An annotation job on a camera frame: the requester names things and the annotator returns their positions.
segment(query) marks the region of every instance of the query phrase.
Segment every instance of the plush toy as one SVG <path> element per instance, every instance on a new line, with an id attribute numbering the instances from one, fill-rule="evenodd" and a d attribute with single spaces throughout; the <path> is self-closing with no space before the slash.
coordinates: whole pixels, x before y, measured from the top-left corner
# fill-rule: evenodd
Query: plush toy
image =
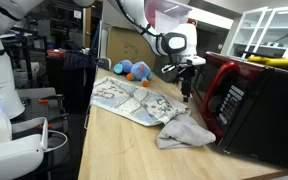
<path id="1" fill-rule="evenodd" d="M 114 72 L 126 74 L 126 78 L 130 81 L 140 80 L 144 87 L 149 86 L 152 79 L 151 69 L 143 61 L 133 64 L 129 60 L 123 60 L 114 66 Z"/>

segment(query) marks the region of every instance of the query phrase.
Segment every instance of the patterned towel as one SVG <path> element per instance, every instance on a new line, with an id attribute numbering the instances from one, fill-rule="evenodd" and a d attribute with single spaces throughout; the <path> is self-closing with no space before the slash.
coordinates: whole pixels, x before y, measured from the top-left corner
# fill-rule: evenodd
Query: patterned towel
<path id="1" fill-rule="evenodd" d="M 178 114 L 190 114 L 184 104 L 144 87 L 105 77 L 94 83 L 91 104 L 144 126 L 166 124 Z"/>

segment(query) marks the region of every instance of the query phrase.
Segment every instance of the gray cloth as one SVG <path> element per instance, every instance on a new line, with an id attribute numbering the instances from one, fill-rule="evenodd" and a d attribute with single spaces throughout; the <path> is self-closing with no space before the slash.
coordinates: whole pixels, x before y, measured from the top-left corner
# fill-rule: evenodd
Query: gray cloth
<path id="1" fill-rule="evenodd" d="M 200 127 L 188 114 L 169 121 L 157 137 L 158 148 L 195 147 L 215 141 L 215 135 Z"/>

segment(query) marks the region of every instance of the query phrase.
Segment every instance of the wooden table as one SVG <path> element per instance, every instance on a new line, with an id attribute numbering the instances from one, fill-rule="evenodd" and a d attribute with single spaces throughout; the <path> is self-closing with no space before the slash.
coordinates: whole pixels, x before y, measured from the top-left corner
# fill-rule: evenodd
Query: wooden table
<path id="1" fill-rule="evenodd" d="M 96 79 L 105 76 L 128 81 L 125 76 L 102 69 L 98 70 Z M 156 76 L 148 89 L 183 102 L 177 87 Z M 191 116 L 206 128 L 193 100 L 185 104 L 192 109 Z M 162 128 L 163 125 L 145 127 L 92 106 L 79 179 L 235 180 L 271 179 L 288 174 L 273 165 L 225 154 L 216 149 L 214 143 L 194 148 L 158 149 L 156 137 Z"/>

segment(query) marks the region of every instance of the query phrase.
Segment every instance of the red microwave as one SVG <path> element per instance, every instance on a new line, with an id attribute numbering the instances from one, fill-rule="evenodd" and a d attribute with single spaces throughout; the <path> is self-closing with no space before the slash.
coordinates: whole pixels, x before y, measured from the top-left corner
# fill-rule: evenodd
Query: red microwave
<path id="1" fill-rule="evenodd" d="M 192 96 L 215 144 L 288 168 L 288 70 L 207 52 Z"/>

